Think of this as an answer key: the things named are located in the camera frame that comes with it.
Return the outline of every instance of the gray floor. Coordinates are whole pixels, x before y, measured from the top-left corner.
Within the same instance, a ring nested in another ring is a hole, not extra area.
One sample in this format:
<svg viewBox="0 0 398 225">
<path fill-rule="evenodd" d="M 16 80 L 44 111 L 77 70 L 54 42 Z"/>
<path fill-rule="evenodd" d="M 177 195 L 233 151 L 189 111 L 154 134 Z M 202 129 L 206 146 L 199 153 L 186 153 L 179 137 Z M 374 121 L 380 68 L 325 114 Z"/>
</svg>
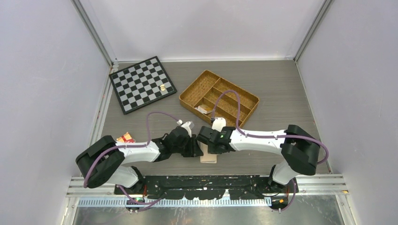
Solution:
<svg viewBox="0 0 398 225">
<path fill-rule="evenodd" d="M 201 126 L 208 124 L 183 108 L 178 96 L 207 69 L 260 98 L 259 106 L 244 129 L 273 131 L 295 124 L 319 138 L 293 61 L 167 62 L 163 66 L 178 93 L 127 115 L 123 115 L 113 94 L 103 135 L 118 138 L 129 132 L 137 142 L 146 142 L 145 117 L 152 111 L 165 111 L 183 121 L 191 120 L 195 124 L 193 131 L 198 133 Z M 152 138 L 156 138 L 175 128 L 176 123 L 167 116 L 154 114 L 149 127 Z M 216 164 L 204 164 L 198 157 L 183 158 L 175 154 L 162 162 L 138 162 L 134 166 L 143 175 L 269 174 L 271 167 L 281 160 L 282 157 L 275 154 L 246 150 L 221 154 Z M 329 173 L 326 164 L 319 165 L 317 173 Z"/>
</svg>

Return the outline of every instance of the red and yellow package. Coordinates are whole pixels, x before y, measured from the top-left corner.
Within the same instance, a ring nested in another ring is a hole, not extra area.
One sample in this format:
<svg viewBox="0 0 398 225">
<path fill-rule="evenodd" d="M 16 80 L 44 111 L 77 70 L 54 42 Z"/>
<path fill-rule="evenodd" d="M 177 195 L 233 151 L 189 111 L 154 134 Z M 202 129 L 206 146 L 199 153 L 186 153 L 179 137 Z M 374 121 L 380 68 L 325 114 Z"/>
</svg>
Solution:
<svg viewBox="0 0 398 225">
<path fill-rule="evenodd" d="M 116 139 L 118 142 L 123 142 L 123 143 L 134 143 L 136 140 L 134 140 L 131 135 L 127 132 L 123 136 L 119 137 Z"/>
</svg>

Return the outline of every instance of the black and white chessboard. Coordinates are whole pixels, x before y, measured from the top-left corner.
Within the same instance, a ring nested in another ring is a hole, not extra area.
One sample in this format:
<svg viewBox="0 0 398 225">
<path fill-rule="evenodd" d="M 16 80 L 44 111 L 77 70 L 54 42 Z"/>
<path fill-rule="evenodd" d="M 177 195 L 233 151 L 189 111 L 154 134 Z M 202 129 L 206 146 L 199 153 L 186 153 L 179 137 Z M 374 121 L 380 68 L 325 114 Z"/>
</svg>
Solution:
<svg viewBox="0 0 398 225">
<path fill-rule="evenodd" d="M 123 114 L 177 92 L 157 56 L 109 75 Z"/>
</svg>

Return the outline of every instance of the gray wooden tabletop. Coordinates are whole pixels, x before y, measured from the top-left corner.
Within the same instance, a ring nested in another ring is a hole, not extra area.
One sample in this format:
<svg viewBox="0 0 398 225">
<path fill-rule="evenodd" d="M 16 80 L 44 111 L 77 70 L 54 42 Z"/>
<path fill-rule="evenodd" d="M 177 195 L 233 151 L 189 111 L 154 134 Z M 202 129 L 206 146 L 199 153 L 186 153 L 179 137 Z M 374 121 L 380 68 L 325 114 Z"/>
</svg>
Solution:
<svg viewBox="0 0 398 225">
<path fill-rule="evenodd" d="M 198 133 L 202 126 L 208 124 L 183 108 L 178 96 L 204 70 L 210 70 L 260 98 L 244 129 L 274 131 L 295 124 L 319 138 L 293 61 L 165 62 L 163 66 L 178 92 L 127 115 L 123 115 L 113 93 L 102 135 L 118 138 L 129 132 L 137 142 L 146 142 L 145 117 L 152 111 L 164 111 L 183 121 L 193 121 L 193 132 Z M 161 137 L 176 126 L 173 119 L 164 115 L 153 114 L 149 119 L 152 138 Z M 137 162 L 134 166 L 143 175 L 269 174 L 271 167 L 281 160 L 281 156 L 272 153 L 244 150 L 218 155 L 216 164 L 200 163 L 199 157 L 183 158 L 174 154 L 165 161 Z M 319 165 L 317 173 L 329 173 L 326 164 Z"/>
</svg>

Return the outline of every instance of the white panel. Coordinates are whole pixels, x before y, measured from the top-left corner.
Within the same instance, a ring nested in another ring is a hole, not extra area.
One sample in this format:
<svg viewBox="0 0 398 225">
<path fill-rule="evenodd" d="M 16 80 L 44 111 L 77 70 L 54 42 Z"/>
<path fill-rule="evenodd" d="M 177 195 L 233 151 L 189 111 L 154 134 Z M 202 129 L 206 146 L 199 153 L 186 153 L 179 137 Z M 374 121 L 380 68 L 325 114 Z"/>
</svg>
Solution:
<svg viewBox="0 0 398 225">
<path fill-rule="evenodd" d="M 329 162 L 364 225 L 398 218 L 397 21 L 396 0 L 334 1 L 299 61 Z"/>
<path fill-rule="evenodd" d="M 154 55 L 162 60 L 292 58 L 323 2 L 85 1 L 110 52 L 122 61 Z"/>
<path fill-rule="evenodd" d="M 69 0 L 2 0 L 0 29 L 0 223 L 60 224 L 109 68 Z"/>
</svg>

